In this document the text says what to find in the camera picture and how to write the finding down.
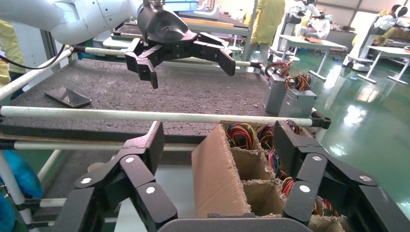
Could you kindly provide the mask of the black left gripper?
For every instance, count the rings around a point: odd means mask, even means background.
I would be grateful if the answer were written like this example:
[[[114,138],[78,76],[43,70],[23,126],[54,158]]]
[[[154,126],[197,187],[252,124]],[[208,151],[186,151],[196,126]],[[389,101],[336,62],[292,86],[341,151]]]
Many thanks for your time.
[[[211,34],[192,32],[188,25],[162,0],[145,0],[138,11],[137,25],[143,39],[133,39],[125,51],[129,71],[157,89],[155,67],[164,61],[195,57],[218,63],[234,76],[236,62],[229,43]]]

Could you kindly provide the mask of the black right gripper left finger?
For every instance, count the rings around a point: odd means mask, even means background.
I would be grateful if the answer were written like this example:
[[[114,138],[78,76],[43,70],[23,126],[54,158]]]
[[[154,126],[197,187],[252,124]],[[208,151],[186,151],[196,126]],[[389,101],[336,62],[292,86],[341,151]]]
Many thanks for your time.
[[[177,219],[176,207],[154,176],[163,149],[163,124],[154,121],[146,135],[127,140],[113,160],[76,180],[51,230],[100,232],[105,213],[126,199],[149,232]]]

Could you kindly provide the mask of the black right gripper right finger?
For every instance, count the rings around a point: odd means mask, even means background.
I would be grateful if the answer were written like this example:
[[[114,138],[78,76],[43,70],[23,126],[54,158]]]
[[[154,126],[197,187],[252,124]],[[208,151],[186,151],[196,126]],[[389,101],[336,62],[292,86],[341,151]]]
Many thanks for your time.
[[[277,121],[275,152],[294,183],[283,216],[308,225],[317,197],[347,218],[351,232],[407,232],[410,221],[378,180],[333,157],[314,138]]]

